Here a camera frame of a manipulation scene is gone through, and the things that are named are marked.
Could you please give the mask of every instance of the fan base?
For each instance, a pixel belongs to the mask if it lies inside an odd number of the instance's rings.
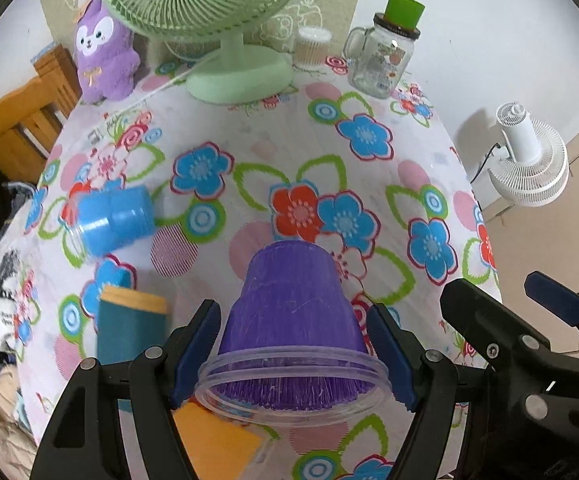
[[[186,87],[196,99],[217,105],[251,103],[278,94],[294,79],[286,57],[266,46],[244,45],[237,56],[226,54],[194,67]]]

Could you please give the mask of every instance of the blue cup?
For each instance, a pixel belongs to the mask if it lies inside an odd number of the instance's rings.
[[[156,231],[145,186],[83,194],[77,209],[76,233],[89,256],[105,256]]]

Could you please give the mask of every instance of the glass jar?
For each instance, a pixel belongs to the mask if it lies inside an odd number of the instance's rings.
[[[349,65],[349,82],[378,99],[387,99],[400,81],[420,30],[407,30],[374,15],[374,26],[356,27],[349,32],[343,57]]]

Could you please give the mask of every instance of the plush toy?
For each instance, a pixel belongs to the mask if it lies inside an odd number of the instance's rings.
[[[140,58],[134,34],[113,18],[101,0],[91,0],[76,25],[76,65],[83,101],[120,101],[134,89]]]

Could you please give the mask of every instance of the chair backrest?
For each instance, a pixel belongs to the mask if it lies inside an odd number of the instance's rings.
[[[46,158],[23,129],[49,152],[61,130],[55,110],[68,117],[81,90],[76,67],[63,46],[41,56],[34,68],[38,76],[0,99],[0,170],[10,180],[36,183]]]

